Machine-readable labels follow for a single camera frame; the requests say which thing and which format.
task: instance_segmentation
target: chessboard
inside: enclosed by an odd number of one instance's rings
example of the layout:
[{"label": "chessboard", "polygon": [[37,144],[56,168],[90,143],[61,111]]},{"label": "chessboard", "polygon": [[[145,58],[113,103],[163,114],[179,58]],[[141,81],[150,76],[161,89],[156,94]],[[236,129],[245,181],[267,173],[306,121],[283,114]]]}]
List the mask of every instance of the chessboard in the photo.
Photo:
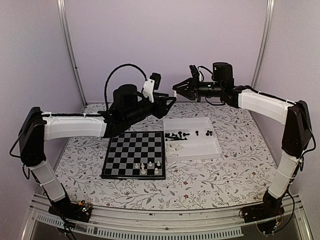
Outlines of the chessboard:
[{"label": "chessboard", "polygon": [[163,131],[123,132],[110,139],[102,179],[164,180]]}]

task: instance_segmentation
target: white tray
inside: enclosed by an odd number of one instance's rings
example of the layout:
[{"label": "white tray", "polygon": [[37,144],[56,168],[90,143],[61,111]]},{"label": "white tray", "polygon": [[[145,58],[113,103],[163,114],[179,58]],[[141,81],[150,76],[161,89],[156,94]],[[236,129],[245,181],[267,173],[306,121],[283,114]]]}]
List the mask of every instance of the white tray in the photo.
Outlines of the white tray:
[{"label": "white tray", "polygon": [[[172,133],[179,136],[179,132],[190,134],[182,136],[187,140],[164,137],[165,156],[169,162],[218,158],[221,155],[216,133],[208,117],[166,118],[163,119],[163,130],[164,135],[170,136]],[[212,135],[207,136],[207,131],[212,131]]]}]

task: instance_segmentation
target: white wall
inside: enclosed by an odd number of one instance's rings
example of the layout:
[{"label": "white wall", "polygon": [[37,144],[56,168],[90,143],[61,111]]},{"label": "white wall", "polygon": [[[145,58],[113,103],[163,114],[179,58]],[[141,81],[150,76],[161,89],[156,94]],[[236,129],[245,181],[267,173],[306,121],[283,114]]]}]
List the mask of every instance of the white wall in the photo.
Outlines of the white wall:
[{"label": "white wall", "polygon": [[[36,185],[27,181],[19,159],[9,156],[33,106],[44,111],[79,112],[56,1],[0,2],[0,239],[17,240]],[[47,143],[53,163],[63,141]]]},{"label": "white wall", "polygon": [[[80,79],[88,102],[104,101],[104,84],[118,65],[133,63],[162,75],[159,91],[191,76],[189,65],[232,64],[236,83],[251,82],[267,1],[68,0],[66,12]],[[113,75],[109,100],[121,84],[140,90],[133,68]]]},{"label": "white wall", "polygon": [[[308,103],[313,133],[320,144],[320,1],[275,1],[274,16],[257,89]],[[255,115],[279,162],[284,128]],[[320,236],[320,148],[305,155],[303,172],[294,181],[315,239]]]}]

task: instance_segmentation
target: floral pattern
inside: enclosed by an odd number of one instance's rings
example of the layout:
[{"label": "floral pattern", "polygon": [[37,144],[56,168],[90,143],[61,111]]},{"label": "floral pattern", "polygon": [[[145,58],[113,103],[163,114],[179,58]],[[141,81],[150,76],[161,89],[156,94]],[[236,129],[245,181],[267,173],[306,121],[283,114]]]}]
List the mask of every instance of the floral pattern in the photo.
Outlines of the floral pattern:
[{"label": "floral pattern", "polygon": [[[103,110],[90,104],[86,113]],[[64,151],[56,175],[71,200],[97,206],[145,210],[230,207],[261,201],[276,165],[250,113],[207,103],[176,103],[166,118],[209,117],[218,137],[219,158],[166,162],[166,180],[101,179],[109,139],[74,137]],[[130,131],[162,130],[153,116]]]}]

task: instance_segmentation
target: vertical metal post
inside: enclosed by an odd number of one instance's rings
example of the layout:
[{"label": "vertical metal post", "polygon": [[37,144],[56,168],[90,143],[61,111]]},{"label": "vertical metal post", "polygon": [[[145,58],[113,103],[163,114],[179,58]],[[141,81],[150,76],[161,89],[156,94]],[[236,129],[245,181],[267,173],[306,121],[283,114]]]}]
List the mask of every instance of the vertical metal post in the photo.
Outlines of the vertical metal post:
[{"label": "vertical metal post", "polygon": [[273,17],[273,13],[274,13],[274,5],[275,5],[275,0],[268,0],[267,7],[266,7],[266,13],[265,13],[264,28],[263,28],[263,35],[262,35],[259,55],[258,55],[258,59],[257,59],[256,65],[255,65],[255,69],[254,69],[254,73],[253,73],[253,77],[252,77],[252,81],[251,81],[251,87],[253,87],[254,89],[257,87],[262,64],[263,64],[264,57],[265,57],[267,42],[268,42],[268,38],[269,38],[269,32],[271,29],[272,17]]},{"label": "vertical metal post", "polygon": [[73,51],[72,44],[71,44],[65,0],[57,0],[57,5],[58,5],[58,12],[59,12],[59,17],[60,17],[60,23],[61,23],[61,27],[62,27],[64,42],[66,45],[69,61],[71,64],[71,69],[72,69],[74,81],[76,84],[76,88],[77,88],[77,91],[78,91],[78,94],[79,94],[79,97],[80,97],[80,100],[81,100],[83,106],[86,106],[87,100],[86,100],[86,96],[85,96],[85,92],[84,92],[82,83],[80,81],[80,76],[79,76],[79,72],[78,72],[78,68],[77,68],[77,64],[76,64],[76,59],[75,59],[74,51]]}]

